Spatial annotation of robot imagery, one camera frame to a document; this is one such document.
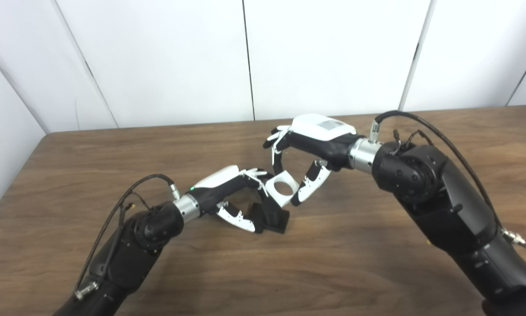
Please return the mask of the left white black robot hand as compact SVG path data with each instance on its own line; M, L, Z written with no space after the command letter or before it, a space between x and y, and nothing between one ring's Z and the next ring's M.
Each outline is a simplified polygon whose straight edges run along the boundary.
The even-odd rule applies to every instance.
M205 214L218 215L229 224L247 232L261 234L264 230L261 224L256 224L245 218L242 211L225 198L244 188L252 188L262 198L268 198L264 180L274 175L261 168L240 169L237 165L230 165L205 177L192 186L186 195L190 196L199 208L199 217Z

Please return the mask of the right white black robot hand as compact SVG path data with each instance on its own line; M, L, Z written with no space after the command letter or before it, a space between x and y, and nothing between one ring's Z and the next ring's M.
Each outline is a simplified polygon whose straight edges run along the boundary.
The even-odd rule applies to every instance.
M275 174L283 172L283 152L290 147L317 156L290 200L299 206L324 184L331 172L353 169L349 153L361 138L349 124L323 115L304 114L293 118L290 125L274 128L262 146L272 150Z

